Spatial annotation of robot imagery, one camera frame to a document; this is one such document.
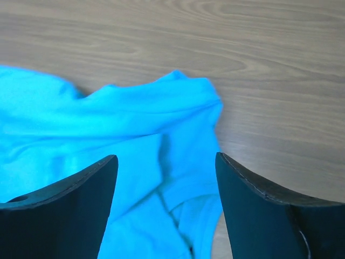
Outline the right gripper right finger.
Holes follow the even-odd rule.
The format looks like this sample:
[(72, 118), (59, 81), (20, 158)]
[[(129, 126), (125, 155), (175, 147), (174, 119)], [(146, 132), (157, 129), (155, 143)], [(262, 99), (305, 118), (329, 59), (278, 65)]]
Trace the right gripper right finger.
[(344, 204), (268, 180), (217, 153), (216, 176), (233, 258), (344, 258)]

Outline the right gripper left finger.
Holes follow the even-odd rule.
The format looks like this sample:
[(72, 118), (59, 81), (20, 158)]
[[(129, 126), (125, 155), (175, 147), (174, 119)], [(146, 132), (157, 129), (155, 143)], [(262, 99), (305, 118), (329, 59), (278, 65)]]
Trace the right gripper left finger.
[(109, 155), (1, 203), (1, 258), (97, 258), (117, 173), (118, 158)]

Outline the turquoise t shirt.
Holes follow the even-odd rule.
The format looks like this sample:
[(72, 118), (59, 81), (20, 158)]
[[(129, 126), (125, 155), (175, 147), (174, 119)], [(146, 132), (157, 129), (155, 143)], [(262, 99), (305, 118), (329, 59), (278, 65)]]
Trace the turquoise t shirt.
[(100, 258), (210, 258), (222, 212), (215, 126), (222, 102), (180, 71), (86, 96), (50, 74), (1, 67), (1, 201), (98, 160), (119, 161)]

